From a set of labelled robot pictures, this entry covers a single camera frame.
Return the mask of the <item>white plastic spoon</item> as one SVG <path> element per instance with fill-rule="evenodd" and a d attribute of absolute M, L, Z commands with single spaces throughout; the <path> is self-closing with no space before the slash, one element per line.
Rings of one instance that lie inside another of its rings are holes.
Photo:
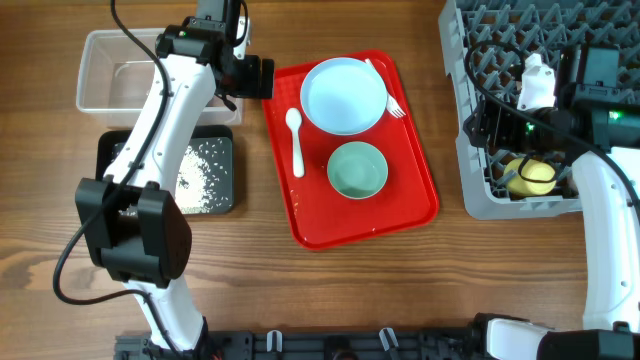
<path fill-rule="evenodd" d="M 302 116 L 299 110 L 295 107 L 290 108 L 286 113 L 285 122 L 292 135 L 293 174 L 296 178 L 302 178 L 305 175 L 305 167 L 299 138 L 299 130 L 302 125 Z"/>

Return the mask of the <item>light blue plate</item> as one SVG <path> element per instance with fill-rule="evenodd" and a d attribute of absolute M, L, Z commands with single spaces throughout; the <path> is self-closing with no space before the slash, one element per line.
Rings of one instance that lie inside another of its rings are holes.
<path fill-rule="evenodd" d="M 331 135 L 368 131 L 383 117 L 388 92 L 381 75 L 363 60 L 331 58 L 304 77 L 300 105 L 311 123 Z"/>

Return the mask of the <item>white plastic fork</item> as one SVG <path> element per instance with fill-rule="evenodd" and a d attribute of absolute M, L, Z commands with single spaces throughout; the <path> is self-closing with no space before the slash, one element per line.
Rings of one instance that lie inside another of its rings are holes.
<path fill-rule="evenodd" d="M 395 118 L 406 116 L 404 110 L 390 93 L 387 93 L 386 110 Z"/>

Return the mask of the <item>mint green bowl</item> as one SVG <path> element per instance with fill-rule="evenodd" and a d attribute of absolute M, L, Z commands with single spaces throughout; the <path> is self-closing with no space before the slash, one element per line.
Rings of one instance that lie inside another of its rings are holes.
<path fill-rule="evenodd" d="M 352 200 L 377 195 L 386 185 L 388 162 L 375 146 L 352 141 L 339 146 L 329 157 L 327 177 L 332 188 Z"/>

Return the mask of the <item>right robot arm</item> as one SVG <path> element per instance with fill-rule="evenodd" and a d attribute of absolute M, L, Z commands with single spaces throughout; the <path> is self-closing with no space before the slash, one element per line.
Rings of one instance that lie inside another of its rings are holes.
<path fill-rule="evenodd" d="M 558 331 L 494 317 L 483 350 L 495 359 L 636 359 L 639 356 L 639 108 L 578 100 L 532 114 L 483 100 L 463 125 L 477 147 L 559 151 L 570 162 L 585 228 L 583 327 Z"/>

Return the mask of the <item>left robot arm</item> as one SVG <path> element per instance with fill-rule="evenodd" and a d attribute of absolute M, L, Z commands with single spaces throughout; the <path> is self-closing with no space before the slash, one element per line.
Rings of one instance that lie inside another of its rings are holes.
<path fill-rule="evenodd" d="M 175 201 L 181 162 L 213 97 L 270 99 L 275 63 L 234 49 L 223 29 L 170 25 L 149 56 L 153 83 L 124 147 L 99 179 L 75 194 L 92 263 L 123 284 L 151 328 L 144 354 L 157 359 L 213 359 L 215 346 L 184 278 L 191 228 Z"/>

